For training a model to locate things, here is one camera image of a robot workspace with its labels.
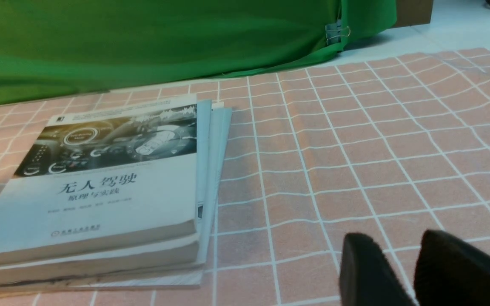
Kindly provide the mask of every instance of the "green cloth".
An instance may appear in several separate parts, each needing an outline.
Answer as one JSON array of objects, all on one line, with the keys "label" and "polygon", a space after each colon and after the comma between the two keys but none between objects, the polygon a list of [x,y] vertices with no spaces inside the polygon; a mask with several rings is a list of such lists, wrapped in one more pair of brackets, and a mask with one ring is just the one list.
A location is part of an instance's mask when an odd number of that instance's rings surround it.
[{"label": "green cloth", "polygon": [[0,104],[317,64],[395,21],[395,0],[0,0]]}]

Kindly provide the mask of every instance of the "white book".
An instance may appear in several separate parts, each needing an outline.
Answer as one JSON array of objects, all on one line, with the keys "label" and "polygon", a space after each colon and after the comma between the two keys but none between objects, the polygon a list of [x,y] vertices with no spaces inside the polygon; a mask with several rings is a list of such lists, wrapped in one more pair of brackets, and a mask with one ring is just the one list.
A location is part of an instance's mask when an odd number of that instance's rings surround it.
[{"label": "white book", "polygon": [[199,234],[155,244],[0,266],[0,283],[70,279],[194,261]]},{"label": "white book", "polygon": [[206,196],[204,206],[200,210],[202,213],[198,215],[198,224],[201,228],[200,250],[194,263],[162,267],[162,269],[173,269],[173,271],[159,271],[160,269],[156,267],[149,267],[115,271],[96,277],[79,279],[64,278],[43,281],[42,279],[27,278],[19,283],[0,283],[0,290],[115,290],[199,286],[203,275],[202,266],[208,255],[208,243],[214,210],[217,205],[218,186],[232,114],[231,109],[216,109],[218,106],[220,105],[214,105],[211,116]]},{"label": "white book", "polygon": [[[159,252],[162,244],[148,246],[168,239],[164,247],[197,250],[191,169],[200,147],[208,150],[210,112],[210,102],[187,95],[49,120],[0,194],[0,266],[61,266],[126,247],[137,256]],[[205,139],[196,142],[197,133]]]}]

